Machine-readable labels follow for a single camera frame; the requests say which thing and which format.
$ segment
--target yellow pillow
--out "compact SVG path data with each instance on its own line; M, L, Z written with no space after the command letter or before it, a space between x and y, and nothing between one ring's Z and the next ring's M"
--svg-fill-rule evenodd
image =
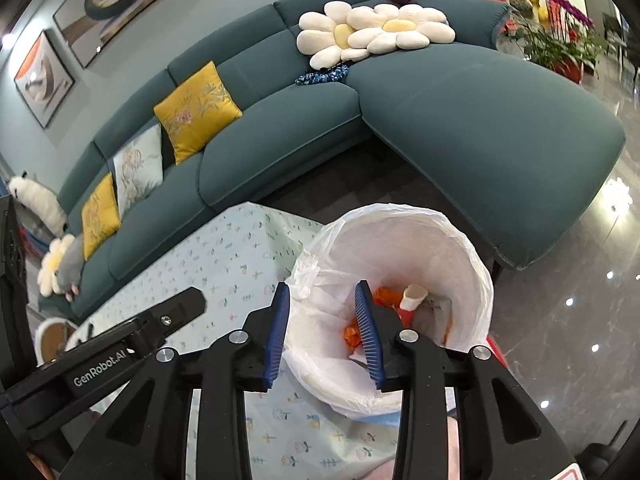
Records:
M223 128L242 117L213 62L178 86L154 112L171 139L176 164L199 152Z
M120 215L113 192L113 177L107 173L82 206L84 259L88 260L119 228Z

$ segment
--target green sofa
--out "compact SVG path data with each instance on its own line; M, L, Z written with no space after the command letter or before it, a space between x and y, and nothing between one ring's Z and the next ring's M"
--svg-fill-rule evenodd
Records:
M89 259L76 300L40 298L41 308L87 318L226 208L260 199L372 134L438 186L504 264L523 269L553 246L618 158L619 121L575 84L498 52L508 8L491 0L416 0L446 13L456 43L373 56L354 64L344 84L295 86L308 68L296 49L298 19L327 1L280 0L220 28L100 128L58 196L73 234L107 160L206 62L243 111L179 166L165 140L162 186Z

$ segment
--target trash bin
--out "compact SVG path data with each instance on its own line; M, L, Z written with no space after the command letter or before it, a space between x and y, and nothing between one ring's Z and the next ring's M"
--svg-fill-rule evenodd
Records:
M377 391L368 371L348 358L342 337L354 316L354 288L360 280L367 280L371 290L403 290L418 283L450 298L447 347L467 352L486 344L494 301L491 277L471 242L446 216L407 205L349 211L303 249L287 279L287 365L336 412L356 420L381 415L399 420L402 393Z

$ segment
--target patterned tablecloth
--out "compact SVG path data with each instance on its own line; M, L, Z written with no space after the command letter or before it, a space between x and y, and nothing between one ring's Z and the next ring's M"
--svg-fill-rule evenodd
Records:
M209 347L268 306L320 224L253 203L228 209L175 246L89 317L67 347L170 298L188 286L203 291L207 311L171 336L180 353ZM98 403L103 412L119 391ZM187 479L194 480L200 391L194 392L187 448ZM267 394L245 394L249 452L255 480L351 480L396 452L398 430L354 422L311 396L284 361ZM211 459L215 460L215 450Z

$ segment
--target ceiling light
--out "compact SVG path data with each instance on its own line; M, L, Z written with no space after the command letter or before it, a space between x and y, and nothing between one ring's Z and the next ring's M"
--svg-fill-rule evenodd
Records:
M618 216L623 215L634 202L629 196L629 186L626 186L622 179L610 178L602 188L604 203L611 208Z
M18 37L15 34L5 34L2 37L2 48L13 48Z

